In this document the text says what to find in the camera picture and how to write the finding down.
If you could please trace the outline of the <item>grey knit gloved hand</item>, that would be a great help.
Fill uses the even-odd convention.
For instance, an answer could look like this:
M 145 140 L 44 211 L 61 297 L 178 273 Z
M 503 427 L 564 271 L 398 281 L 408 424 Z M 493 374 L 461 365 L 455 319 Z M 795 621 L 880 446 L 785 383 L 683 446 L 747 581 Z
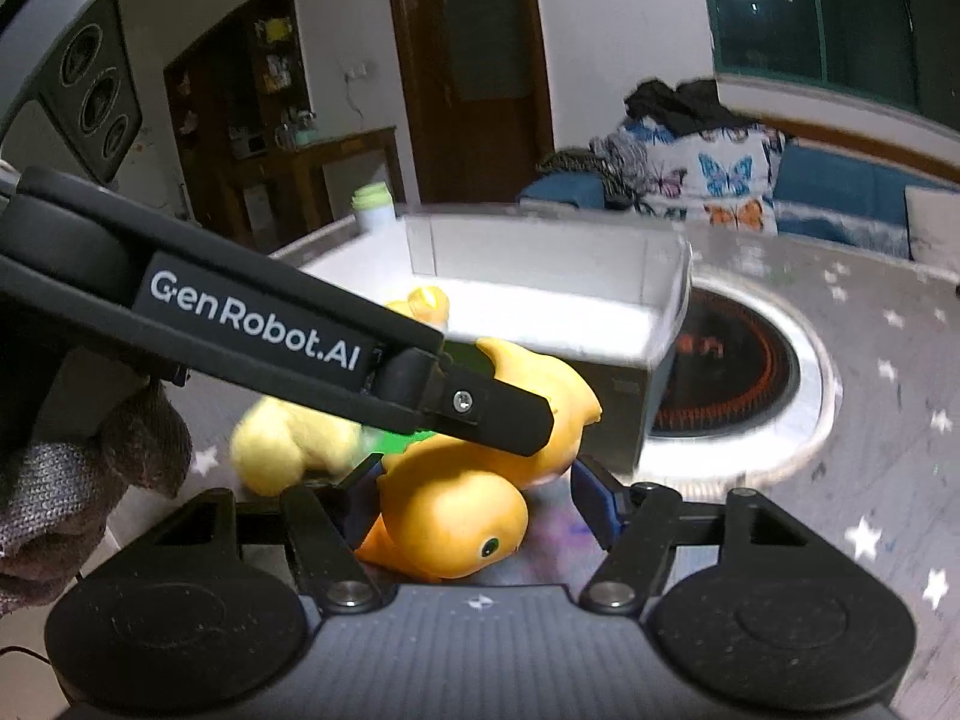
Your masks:
M 189 429 L 157 380 L 93 439 L 31 445 L 2 472 L 2 613 L 52 603 L 103 541 L 127 489 L 172 499 L 190 463 Z

